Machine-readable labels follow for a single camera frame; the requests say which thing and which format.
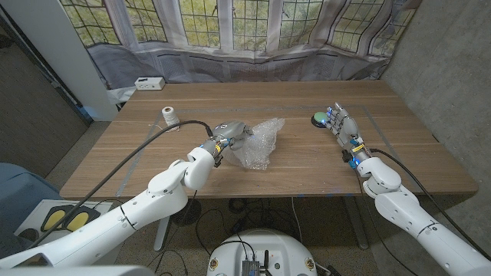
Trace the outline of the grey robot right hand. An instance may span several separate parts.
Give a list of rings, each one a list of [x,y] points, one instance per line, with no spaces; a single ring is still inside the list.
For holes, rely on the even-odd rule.
[[[344,158],[349,153],[350,162],[358,166],[361,162],[372,157],[369,149],[364,145],[360,130],[355,120],[339,103],[327,109],[325,126],[334,134],[341,148]]]

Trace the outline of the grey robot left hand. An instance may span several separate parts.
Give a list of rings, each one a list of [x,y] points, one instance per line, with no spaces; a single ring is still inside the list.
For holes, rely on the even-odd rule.
[[[246,139],[252,135],[253,131],[248,125],[242,121],[232,120],[216,126],[201,147],[213,158],[217,158],[226,147],[232,151],[241,149]]]

